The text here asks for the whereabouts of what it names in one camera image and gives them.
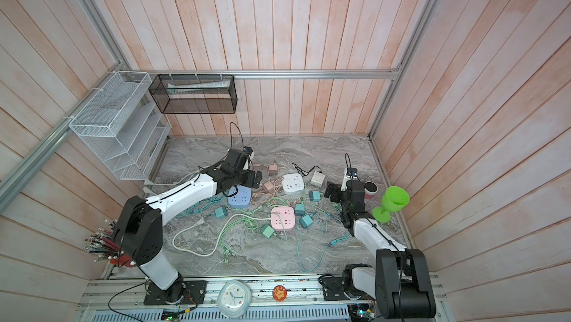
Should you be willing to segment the pink charger from blue strip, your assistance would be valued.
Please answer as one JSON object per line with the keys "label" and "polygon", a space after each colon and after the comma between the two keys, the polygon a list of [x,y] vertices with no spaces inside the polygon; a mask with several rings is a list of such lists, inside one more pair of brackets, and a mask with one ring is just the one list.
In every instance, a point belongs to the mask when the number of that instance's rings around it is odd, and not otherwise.
{"label": "pink charger from blue strip", "polygon": [[266,183],[262,184],[262,189],[263,189],[264,193],[272,195],[276,191],[276,186],[273,182],[266,182]]}

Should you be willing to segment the white large adapter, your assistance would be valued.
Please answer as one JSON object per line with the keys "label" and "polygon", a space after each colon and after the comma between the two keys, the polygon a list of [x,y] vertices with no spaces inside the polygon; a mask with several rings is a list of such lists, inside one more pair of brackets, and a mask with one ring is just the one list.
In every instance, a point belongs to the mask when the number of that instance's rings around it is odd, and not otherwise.
{"label": "white large adapter", "polygon": [[314,172],[310,180],[310,184],[314,187],[321,188],[326,180],[326,175],[322,172]]}

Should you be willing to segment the pink USB charger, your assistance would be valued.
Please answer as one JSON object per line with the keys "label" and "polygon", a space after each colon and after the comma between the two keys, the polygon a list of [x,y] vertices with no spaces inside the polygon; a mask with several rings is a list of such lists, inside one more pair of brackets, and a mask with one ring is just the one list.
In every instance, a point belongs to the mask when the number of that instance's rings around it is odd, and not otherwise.
{"label": "pink USB charger", "polygon": [[268,172],[269,172],[269,175],[270,175],[271,177],[277,176],[278,173],[279,173],[278,165],[276,165],[276,164],[271,164],[271,165],[269,165],[269,166],[268,166]]}

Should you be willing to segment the teal USB charger plug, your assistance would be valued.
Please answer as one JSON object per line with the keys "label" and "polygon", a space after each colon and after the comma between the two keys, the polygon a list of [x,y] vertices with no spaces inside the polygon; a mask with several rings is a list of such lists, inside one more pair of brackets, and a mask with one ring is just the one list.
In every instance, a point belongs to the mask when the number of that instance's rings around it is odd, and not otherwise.
{"label": "teal USB charger plug", "polygon": [[294,214],[296,216],[303,216],[306,214],[306,206],[304,204],[296,204],[294,206]]}

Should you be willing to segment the green USB charger plug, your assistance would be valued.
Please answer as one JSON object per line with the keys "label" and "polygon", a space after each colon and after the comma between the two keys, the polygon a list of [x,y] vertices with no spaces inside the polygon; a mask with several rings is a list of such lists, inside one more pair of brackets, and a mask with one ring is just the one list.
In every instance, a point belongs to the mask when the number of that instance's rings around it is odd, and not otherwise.
{"label": "green USB charger plug", "polygon": [[272,238],[275,235],[275,230],[270,225],[263,225],[260,229],[260,233],[267,239]]}

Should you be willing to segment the pink power strip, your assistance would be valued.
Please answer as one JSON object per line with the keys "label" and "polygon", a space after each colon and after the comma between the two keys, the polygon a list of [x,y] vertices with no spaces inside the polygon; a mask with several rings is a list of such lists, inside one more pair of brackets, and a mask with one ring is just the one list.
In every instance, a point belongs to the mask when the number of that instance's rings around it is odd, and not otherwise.
{"label": "pink power strip", "polygon": [[271,211],[270,226],[275,231],[292,231],[295,227],[295,213],[294,208],[274,207]]}

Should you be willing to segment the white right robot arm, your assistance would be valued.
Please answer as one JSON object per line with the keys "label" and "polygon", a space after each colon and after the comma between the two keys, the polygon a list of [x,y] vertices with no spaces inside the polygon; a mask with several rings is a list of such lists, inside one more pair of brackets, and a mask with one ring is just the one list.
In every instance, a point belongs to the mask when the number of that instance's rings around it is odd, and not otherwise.
{"label": "white right robot arm", "polygon": [[367,184],[348,180],[327,185],[325,197],[341,206],[340,217],[351,237],[356,238],[375,259],[374,265],[348,264],[341,277],[319,277],[325,301],[370,297],[376,302],[376,314],[386,320],[434,318],[437,303],[425,255],[415,248],[397,243],[383,230],[392,213],[410,202],[406,190],[386,189],[382,204],[367,212]]}

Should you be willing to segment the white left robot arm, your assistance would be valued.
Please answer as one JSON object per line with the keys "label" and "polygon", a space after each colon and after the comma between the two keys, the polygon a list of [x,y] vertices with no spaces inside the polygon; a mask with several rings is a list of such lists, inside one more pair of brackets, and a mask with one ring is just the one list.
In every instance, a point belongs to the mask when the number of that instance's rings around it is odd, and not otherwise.
{"label": "white left robot arm", "polygon": [[231,148],[220,161],[199,169],[196,175],[157,196],[130,198],[112,231],[112,240],[150,279],[152,292],[166,304],[184,299],[184,279],[163,249],[163,227],[200,201],[229,193],[233,187],[257,189],[263,174],[251,163],[253,149]]}

